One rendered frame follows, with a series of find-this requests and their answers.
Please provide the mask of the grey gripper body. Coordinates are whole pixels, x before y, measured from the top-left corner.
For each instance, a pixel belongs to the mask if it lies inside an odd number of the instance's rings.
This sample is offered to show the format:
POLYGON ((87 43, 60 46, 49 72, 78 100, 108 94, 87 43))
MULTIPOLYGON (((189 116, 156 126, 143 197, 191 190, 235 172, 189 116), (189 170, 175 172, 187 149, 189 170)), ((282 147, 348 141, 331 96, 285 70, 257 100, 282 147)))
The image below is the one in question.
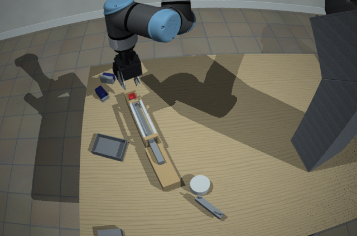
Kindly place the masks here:
POLYGON ((117 68, 119 69, 119 74, 122 82, 122 75, 124 81, 142 75, 141 62, 136 52, 133 50, 134 47, 135 45, 128 50, 123 50, 124 52, 115 50, 115 52, 119 54, 115 56, 114 61, 116 62, 116 66, 118 66, 117 68), (123 74, 121 75, 121 73, 123 74))

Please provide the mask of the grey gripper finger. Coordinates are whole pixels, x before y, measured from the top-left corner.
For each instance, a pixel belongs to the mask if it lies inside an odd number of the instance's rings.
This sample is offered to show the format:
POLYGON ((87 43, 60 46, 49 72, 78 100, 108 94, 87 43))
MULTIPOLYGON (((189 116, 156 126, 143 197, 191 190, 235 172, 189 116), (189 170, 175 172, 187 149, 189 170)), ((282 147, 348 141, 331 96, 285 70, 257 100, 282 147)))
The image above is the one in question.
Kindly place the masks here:
POLYGON ((138 85, 138 83, 141 83, 139 80, 139 76, 134 78, 134 82, 135 82, 136 86, 138 85))
MULTIPOLYGON (((114 75, 117 77, 117 80, 119 81, 119 83, 120 83, 120 85, 122 86, 122 88, 123 88, 123 89, 126 88, 123 75, 122 75, 122 80, 123 80, 123 82, 122 82, 121 79, 120 79, 119 69, 116 67, 116 62, 113 62, 113 73, 114 73, 114 75)), ((125 90, 125 89, 124 89, 124 90, 125 90)))

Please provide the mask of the red cube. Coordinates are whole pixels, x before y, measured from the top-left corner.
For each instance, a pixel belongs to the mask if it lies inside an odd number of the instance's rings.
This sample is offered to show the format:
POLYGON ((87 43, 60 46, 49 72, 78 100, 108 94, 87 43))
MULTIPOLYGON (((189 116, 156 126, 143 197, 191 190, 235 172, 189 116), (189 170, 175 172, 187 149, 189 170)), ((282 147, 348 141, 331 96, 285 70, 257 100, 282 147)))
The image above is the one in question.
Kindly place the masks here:
POLYGON ((129 100, 136 98, 135 93, 128 94, 129 100))

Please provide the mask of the grey cylinder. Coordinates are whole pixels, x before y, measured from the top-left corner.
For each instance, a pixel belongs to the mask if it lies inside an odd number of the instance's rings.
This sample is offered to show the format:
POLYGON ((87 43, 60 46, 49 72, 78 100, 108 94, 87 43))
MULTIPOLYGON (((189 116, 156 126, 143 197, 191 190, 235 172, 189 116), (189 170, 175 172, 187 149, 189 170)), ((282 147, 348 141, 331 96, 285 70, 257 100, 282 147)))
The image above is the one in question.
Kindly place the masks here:
POLYGON ((204 195, 209 191, 210 180, 203 175, 197 175, 190 181, 190 191, 194 195, 204 195))

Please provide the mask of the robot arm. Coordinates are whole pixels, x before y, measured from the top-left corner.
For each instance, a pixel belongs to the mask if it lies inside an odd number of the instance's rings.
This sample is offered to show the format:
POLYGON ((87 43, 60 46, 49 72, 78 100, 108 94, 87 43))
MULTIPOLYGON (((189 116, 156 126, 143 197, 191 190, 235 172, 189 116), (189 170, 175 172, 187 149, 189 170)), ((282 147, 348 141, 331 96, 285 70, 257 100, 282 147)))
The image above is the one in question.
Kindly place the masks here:
MULTIPOLYGON (((196 17, 190 0, 162 0, 161 7, 134 0, 107 0, 104 4, 109 46, 123 51, 133 47, 138 36, 170 42, 194 28, 196 17)), ((357 9, 357 0, 325 0, 327 15, 357 9)))

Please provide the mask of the clear glass channel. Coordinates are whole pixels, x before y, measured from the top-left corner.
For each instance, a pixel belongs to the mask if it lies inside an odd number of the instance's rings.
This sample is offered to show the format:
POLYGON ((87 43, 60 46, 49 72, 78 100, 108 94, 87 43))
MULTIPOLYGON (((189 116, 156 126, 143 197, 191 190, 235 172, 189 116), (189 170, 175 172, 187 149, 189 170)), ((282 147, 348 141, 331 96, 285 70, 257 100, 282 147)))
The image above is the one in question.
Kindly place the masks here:
POLYGON ((156 130, 151 122, 151 119, 144 107, 142 100, 130 103, 131 112, 139 132, 143 138, 155 134, 156 130))

